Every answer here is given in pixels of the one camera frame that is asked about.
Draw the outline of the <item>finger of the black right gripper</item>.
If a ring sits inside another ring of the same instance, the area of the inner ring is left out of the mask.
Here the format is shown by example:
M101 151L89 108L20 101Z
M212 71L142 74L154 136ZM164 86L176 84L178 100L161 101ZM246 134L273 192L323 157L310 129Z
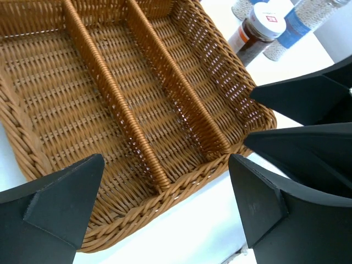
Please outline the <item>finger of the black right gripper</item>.
M300 184L351 197L351 123L253 132L244 144Z
M261 85L250 98L300 123L351 122L351 56L310 74Z

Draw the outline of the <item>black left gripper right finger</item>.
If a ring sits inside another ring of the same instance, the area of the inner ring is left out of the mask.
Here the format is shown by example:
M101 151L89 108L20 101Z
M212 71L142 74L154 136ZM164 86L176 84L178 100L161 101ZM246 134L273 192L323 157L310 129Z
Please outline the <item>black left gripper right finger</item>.
M232 154L229 174L257 263L351 263L351 199Z

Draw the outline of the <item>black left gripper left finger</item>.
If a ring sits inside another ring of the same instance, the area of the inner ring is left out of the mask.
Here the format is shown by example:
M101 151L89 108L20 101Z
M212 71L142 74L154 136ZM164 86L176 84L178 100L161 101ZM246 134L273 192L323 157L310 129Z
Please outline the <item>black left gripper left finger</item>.
M103 156L93 154L1 192L1 263L72 263L104 167Z

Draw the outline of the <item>blue-label white granule bottle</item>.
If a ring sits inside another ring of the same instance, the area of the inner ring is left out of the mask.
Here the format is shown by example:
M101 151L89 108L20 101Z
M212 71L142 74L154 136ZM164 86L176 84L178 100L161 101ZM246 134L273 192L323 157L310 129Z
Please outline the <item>blue-label white granule bottle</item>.
M264 55L278 61L285 52L307 34L323 25L338 9L349 1L305 0L298 3L284 17L286 30L264 51Z

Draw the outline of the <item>white-lid brown spice jar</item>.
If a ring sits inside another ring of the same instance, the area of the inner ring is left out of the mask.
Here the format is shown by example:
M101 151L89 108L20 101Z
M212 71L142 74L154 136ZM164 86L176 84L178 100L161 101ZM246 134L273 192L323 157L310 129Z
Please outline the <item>white-lid brown spice jar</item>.
M286 30L284 17L268 2L257 1L230 37L236 54L261 53Z

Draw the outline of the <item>brown wicker divided basket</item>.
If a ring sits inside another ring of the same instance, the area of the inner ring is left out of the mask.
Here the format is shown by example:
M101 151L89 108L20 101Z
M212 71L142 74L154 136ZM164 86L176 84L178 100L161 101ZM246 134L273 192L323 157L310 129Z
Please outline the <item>brown wicker divided basket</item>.
M200 1L1 1L1 123L32 181L100 153L81 252L110 248L277 126Z

